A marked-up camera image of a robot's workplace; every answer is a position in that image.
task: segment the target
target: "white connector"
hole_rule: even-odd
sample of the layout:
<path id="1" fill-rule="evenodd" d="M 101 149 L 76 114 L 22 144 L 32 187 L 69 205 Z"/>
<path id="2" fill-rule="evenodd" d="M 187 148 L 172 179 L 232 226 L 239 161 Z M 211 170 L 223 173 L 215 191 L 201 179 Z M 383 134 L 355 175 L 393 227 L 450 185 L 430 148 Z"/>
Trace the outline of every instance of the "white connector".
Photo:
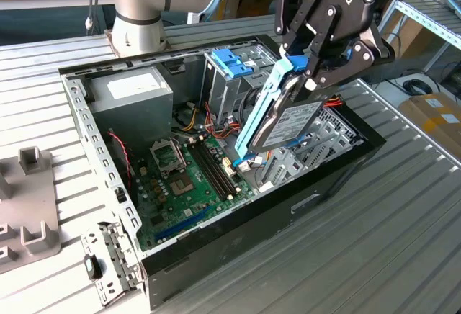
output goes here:
<path id="1" fill-rule="evenodd" d="M 85 20 L 85 28 L 90 30 L 93 27 L 93 20 L 90 17 L 87 17 Z"/>

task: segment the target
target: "cable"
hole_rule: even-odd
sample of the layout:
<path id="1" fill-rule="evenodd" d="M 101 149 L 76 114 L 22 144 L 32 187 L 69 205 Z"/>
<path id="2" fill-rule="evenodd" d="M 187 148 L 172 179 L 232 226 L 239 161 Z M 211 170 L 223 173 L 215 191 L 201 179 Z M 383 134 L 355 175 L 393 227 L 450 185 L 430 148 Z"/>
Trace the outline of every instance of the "cable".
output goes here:
<path id="1" fill-rule="evenodd" d="M 201 136 L 201 134 L 199 132 L 197 132 L 197 133 L 183 132 L 181 129 L 176 128 L 176 127 L 171 128 L 171 134 L 180 136 L 181 138 L 185 138 L 185 139 L 188 139 L 190 137 L 195 138 L 197 136 Z"/>
<path id="2" fill-rule="evenodd" d="M 425 94 L 433 93 L 432 88 L 430 85 L 426 84 L 425 82 L 418 80 L 417 78 L 413 78 L 411 80 L 407 80 L 402 84 L 403 89 L 410 93 L 411 96 L 421 96 L 421 92 L 417 89 L 423 91 Z"/>
<path id="3" fill-rule="evenodd" d="M 400 89 L 404 94 L 410 95 L 410 94 L 408 94 L 408 92 L 407 92 L 405 89 L 403 89 L 402 86 L 400 86 L 399 84 L 397 84 L 397 81 L 396 81 L 395 83 L 393 83 L 391 80 L 387 80 L 387 79 L 385 79 L 385 81 L 387 81 L 389 84 L 391 84 L 391 85 L 394 86 L 395 88 Z"/>
<path id="4" fill-rule="evenodd" d="M 424 74 L 425 76 L 427 76 L 428 78 L 431 79 L 431 81 L 434 83 L 434 85 L 437 87 L 437 90 L 440 92 L 440 85 L 437 83 L 437 81 L 435 81 L 427 72 L 425 71 L 422 71 L 421 69 L 417 69 L 417 68 L 409 68 L 409 69 L 405 69 L 402 74 L 400 75 L 400 77 L 402 76 L 405 76 L 404 73 L 408 72 L 408 71 L 415 71 L 417 73 L 420 73 L 420 74 Z"/>
<path id="5" fill-rule="evenodd" d="M 119 143 L 120 147 L 122 148 L 122 152 L 125 155 L 125 162 L 127 164 L 128 189 L 129 189 L 129 188 L 131 188 L 131 173 L 130 173 L 130 159 L 128 158 L 127 149 L 126 149 L 125 144 L 123 143 L 123 141 L 121 141 L 118 136 L 116 136 L 112 132 L 107 132 L 107 134 L 112 136 Z"/>
<path id="6" fill-rule="evenodd" d="M 261 167 L 259 168 L 256 168 L 256 170 L 254 171 L 254 183 L 256 184 L 256 186 L 259 188 L 259 185 L 258 185 L 258 180 L 256 178 L 256 173 L 258 172 L 258 170 L 260 169 Z"/>
<path id="7" fill-rule="evenodd" d="M 90 30 L 91 30 L 91 35 L 94 34 L 94 26 L 95 26 L 94 16 L 96 15 L 98 2 L 99 0 L 94 0 L 94 7 L 93 7 L 93 0 L 89 0 L 89 13 L 85 21 L 86 35 L 90 35 Z"/>
<path id="8" fill-rule="evenodd" d="M 188 132 L 189 130 L 191 130 L 193 127 L 194 127 L 194 124 L 195 124 L 195 115 L 197 114 L 197 109 L 194 109 L 194 112 L 192 113 L 192 118 L 190 120 L 190 123 L 188 126 L 186 126 L 185 128 L 182 128 L 182 130 L 184 132 Z"/>
<path id="9" fill-rule="evenodd" d="M 324 107 L 339 107 L 343 104 L 339 97 L 330 98 L 323 106 Z"/>
<path id="10" fill-rule="evenodd" d="M 402 54 L 402 40 L 400 38 L 400 35 L 394 32 L 386 32 L 385 35 L 394 35 L 397 38 L 398 41 L 398 51 L 397 51 L 397 58 L 400 58 L 400 55 Z"/>
<path id="11" fill-rule="evenodd" d="M 161 21 L 169 24 L 170 26 L 175 26 L 175 24 L 173 22 L 171 22 L 171 21 L 164 20 L 164 19 L 162 19 Z"/>
<path id="12" fill-rule="evenodd" d="M 229 125 L 229 127 L 230 127 L 229 131 L 227 131 L 226 129 L 221 130 L 219 132 L 216 131 L 215 128 L 214 128 L 213 122 L 211 120 L 211 111 L 210 111 L 210 107 L 208 106 L 207 102 L 205 102 L 205 109 L 207 110 L 207 116 L 205 118 L 205 129 L 206 129 L 206 131 L 211 133 L 211 135 L 213 135 L 216 139 L 225 139 L 232 132 L 235 132 L 235 131 L 240 129 L 240 125 L 238 123 L 231 123 Z"/>
<path id="13" fill-rule="evenodd" d="M 186 123 L 182 122 L 182 121 L 179 119 L 179 115 L 178 115 L 178 112 L 177 112 L 177 111 L 174 111 L 174 112 L 173 112 L 173 118 L 174 118 L 174 120 L 175 120 L 179 125 L 181 125 L 183 128 L 186 128 L 186 127 L 189 126 L 189 125 L 187 125 Z M 181 128 L 176 128 L 176 129 L 177 129 L 177 131 L 183 131 L 183 132 L 184 132 L 184 130 L 181 129 Z M 187 134 L 197 134 L 198 132 L 199 132 L 199 131 L 196 130 L 196 129 L 194 129 L 194 128 L 191 128 L 191 129 L 187 130 Z"/>
<path id="14" fill-rule="evenodd" d="M 386 81 L 389 84 L 393 85 L 395 88 L 400 89 L 403 93 L 405 93 L 405 94 L 407 94 L 409 96 L 421 96 L 421 95 L 424 95 L 424 94 L 433 93 L 432 88 L 430 87 L 430 85 L 426 84 L 425 82 L 423 82 L 421 80 L 415 79 L 415 78 L 405 81 L 402 86 L 397 84 L 397 81 L 395 79 L 394 79 L 395 83 L 392 82 L 391 80 L 387 80 L 387 79 L 386 79 Z"/>

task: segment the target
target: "motherboard chip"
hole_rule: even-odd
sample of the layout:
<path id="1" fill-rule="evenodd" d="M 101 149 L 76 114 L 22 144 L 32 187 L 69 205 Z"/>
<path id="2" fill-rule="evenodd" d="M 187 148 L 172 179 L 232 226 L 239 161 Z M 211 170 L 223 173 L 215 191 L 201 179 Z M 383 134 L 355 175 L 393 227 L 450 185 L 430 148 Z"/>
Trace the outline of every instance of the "motherboard chip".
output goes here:
<path id="1" fill-rule="evenodd" d="M 152 225 L 157 225 L 164 222 L 164 217 L 162 215 L 154 215 L 151 218 Z"/>
<path id="2" fill-rule="evenodd" d="M 194 189 L 194 184 L 185 172 L 168 178 L 168 184 L 175 195 L 182 195 Z"/>

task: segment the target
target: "blue plastic latch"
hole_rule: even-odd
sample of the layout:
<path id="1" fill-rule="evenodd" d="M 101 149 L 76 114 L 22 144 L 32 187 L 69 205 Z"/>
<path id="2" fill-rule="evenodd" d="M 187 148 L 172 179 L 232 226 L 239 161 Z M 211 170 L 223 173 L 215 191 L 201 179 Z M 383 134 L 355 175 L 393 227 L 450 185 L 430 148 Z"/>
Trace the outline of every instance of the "blue plastic latch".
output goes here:
<path id="1" fill-rule="evenodd" d="M 304 55 L 288 56 L 294 71 L 303 71 L 308 66 L 308 58 Z"/>
<path id="2" fill-rule="evenodd" d="M 229 49 L 213 50 L 211 57 L 232 79 L 253 73 L 253 69 L 245 66 L 240 57 Z"/>

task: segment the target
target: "slotted metal surface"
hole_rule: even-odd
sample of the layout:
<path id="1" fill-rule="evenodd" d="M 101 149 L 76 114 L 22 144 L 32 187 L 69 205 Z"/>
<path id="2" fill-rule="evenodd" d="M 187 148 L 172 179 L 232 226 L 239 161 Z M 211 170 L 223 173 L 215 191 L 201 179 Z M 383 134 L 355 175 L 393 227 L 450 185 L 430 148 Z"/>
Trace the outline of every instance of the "slotted metal surface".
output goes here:
<path id="1" fill-rule="evenodd" d="M 395 0 L 395 8 L 461 50 L 461 19 L 445 0 Z"/>
<path id="2" fill-rule="evenodd" d="M 238 19 L 172 27 L 167 34 L 175 46 L 194 45 L 274 36 L 272 23 L 272 17 Z M 82 264 L 79 236 L 110 216 L 55 70 L 113 57 L 104 37 L 0 48 L 0 66 L 10 61 L 0 70 L 0 140 L 6 140 L 0 156 L 27 145 L 52 152 L 63 247 L 56 256 L 0 275 L 2 313 L 103 310 Z M 159 313 L 456 313 L 460 170 L 362 82 L 341 94 L 387 138 L 379 153 L 332 200 Z M 134 292 L 106 311 L 147 313 L 146 303 Z"/>

